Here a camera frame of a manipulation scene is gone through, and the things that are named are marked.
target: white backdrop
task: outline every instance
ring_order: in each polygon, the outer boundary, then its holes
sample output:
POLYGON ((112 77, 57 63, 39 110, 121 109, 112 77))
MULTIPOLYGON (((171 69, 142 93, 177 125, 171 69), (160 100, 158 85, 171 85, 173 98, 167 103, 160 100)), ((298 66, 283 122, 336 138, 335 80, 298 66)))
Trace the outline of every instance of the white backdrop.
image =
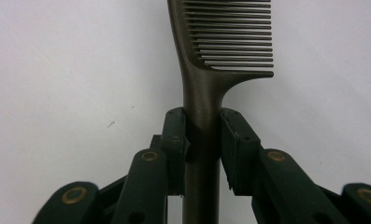
MULTIPOLYGON (((224 106, 316 183, 371 184, 371 1, 275 1, 272 17, 275 77, 224 106)), ((32 222, 67 183, 126 175, 181 89, 164 0, 0 1, 0 223, 32 222)), ((255 222, 223 171, 220 216, 255 222)))

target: comb teeth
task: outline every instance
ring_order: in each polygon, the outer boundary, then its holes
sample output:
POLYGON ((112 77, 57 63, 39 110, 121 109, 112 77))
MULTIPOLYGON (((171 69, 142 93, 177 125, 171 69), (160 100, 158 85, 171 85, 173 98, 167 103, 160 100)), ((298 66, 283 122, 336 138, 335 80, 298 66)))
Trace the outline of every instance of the comb teeth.
POLYGON ((193 49, 214 69, 272 68, 270 0, 183 0, 193 49))

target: white background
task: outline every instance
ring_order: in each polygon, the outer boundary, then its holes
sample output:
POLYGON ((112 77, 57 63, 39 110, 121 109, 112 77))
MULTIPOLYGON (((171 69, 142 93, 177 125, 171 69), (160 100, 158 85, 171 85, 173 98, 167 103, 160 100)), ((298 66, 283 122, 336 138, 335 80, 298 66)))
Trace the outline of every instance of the white background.
MULTIPOLYGON (((275 77, 224 106, 316 183, 371 184, 371 1, 275 1, 272 17, 275 77)), ((67 183, 126 175, 181 89, 165 0, 0 1, 0 223, 32 222, 67 183)), ((223 171, 220 216, 253 223, 223 171)))

